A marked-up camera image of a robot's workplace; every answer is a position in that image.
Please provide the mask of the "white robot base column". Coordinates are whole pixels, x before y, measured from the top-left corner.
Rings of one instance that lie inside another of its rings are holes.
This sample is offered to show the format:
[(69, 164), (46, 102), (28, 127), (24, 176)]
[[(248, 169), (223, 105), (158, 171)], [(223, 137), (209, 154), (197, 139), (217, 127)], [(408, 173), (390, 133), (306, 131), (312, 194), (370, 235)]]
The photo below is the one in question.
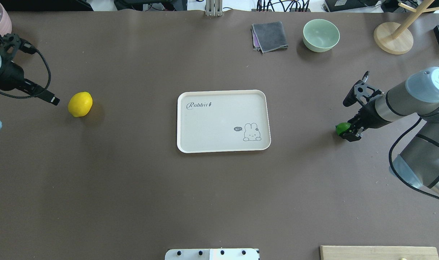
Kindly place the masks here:
[(259, 249), (255, 248), (186, 248), (171, 249), (165, 260), (259, 260)]

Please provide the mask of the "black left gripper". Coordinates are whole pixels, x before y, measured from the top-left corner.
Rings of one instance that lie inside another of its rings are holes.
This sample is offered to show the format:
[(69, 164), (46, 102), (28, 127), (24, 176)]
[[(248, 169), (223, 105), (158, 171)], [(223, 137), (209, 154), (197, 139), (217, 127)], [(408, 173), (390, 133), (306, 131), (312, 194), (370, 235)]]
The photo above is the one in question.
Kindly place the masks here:
[(18, 50), (30, 55), (37, 53), (35, 46), (17, 34), (0, 34), (0, 90), (18, 89), (57, 106), (60, 99), (52, 92), (24, 78), (23, 68), (13, 62)]

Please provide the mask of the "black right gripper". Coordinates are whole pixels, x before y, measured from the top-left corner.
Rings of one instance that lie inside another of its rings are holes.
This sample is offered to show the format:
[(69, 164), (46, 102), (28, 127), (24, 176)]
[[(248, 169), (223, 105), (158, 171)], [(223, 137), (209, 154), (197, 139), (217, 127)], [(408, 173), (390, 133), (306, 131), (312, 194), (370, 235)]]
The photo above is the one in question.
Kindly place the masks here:
[(356, 102), (361, 105), (358, 113), (348, 123), (351, 124), (350, 130), (346, 131), (340, 138), (354, 142), (362, 138), (364, 129), (377, 129), (384, 126), (384, 120), (378, 115), (375, 109), (375, 101), (383, 97), (384, 93), (366, 83), (370, 71), (366, 71), (363, 77), (358, 80), (350, 89), (342, 104), (345, 107), (354, 105)]

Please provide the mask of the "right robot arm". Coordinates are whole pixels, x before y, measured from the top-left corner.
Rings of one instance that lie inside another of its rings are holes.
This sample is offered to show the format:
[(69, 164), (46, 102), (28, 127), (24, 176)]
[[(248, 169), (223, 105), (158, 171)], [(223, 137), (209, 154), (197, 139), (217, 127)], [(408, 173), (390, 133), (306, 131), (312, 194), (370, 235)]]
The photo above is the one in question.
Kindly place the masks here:
[(336, 125), (337, 135), (354, 142), (368, 129), (417, 114), (417, 122), (389, 149), (389, 169), (407, 187), (439, 200), (439, 66), (421, 70), (387, 92), (369, 85), (368, 77), (365, 72), (343, 100), (345, 107), (359, 103), (360, 109)]

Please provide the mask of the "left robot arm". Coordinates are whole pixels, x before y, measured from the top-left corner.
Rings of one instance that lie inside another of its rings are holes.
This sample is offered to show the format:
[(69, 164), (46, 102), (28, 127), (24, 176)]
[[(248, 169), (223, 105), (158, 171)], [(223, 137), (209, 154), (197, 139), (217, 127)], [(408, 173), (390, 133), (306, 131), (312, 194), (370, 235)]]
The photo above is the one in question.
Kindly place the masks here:
[[(39, 54), (47, 73), (48, 81), (45, 87), (26, 79), (24, 70), (17, 65), (15, 58), (17, 51), (26, 54)], [(51, 70), (43, 54), (28, 40), (19, 37), (15, 33), (0, 34), (0, 94), (14, 99), (39, 98), (57, 106), (60, 99), (49, 91), (51, 84)]]

